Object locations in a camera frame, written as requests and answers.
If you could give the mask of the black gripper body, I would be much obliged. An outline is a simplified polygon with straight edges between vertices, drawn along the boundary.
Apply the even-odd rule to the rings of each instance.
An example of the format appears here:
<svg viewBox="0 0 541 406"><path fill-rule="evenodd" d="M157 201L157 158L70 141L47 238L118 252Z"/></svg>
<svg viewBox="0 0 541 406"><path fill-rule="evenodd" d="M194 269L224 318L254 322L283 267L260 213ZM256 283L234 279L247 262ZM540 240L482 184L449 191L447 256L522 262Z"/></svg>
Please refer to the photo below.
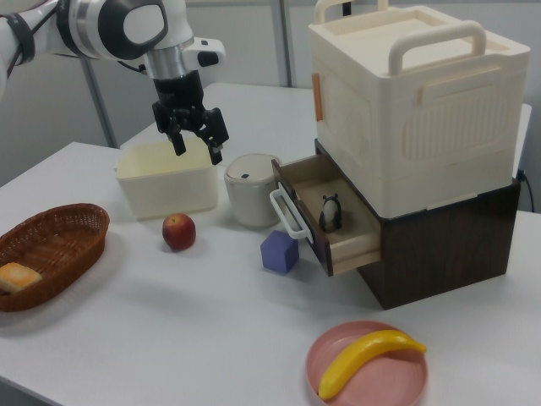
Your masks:
<svg viewBox="0 0 541 406"><path fill-rule="evenodd" d="M203 106L203 86L199 72L169 80L153 80L158 101L174 114L182 128L201 128Z"/></svg>

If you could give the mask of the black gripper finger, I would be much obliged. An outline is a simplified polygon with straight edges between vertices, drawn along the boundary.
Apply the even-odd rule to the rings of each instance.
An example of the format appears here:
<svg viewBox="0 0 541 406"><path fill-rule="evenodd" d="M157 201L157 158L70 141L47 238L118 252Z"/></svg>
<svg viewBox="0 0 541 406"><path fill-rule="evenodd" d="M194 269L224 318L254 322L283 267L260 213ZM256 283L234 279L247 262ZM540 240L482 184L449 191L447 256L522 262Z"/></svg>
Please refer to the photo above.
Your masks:
<svg viewBox="0 0 541 406"><path fill-rule="evenodd" d="M207 145L211 163L213 165L220 163L221 150L223 144L229 140L229 134L219 108L203 112L202 127L198 130L198 137Z"/></svg>
<svg viewBox="0 0 541 406"><path fill-rule="evenodd" d="M162 106L160 102L155 102L152 105L152 110L158 131L167 136L177 156L184 154L186 147L181 135L181 127L174 114Z"/></svg>

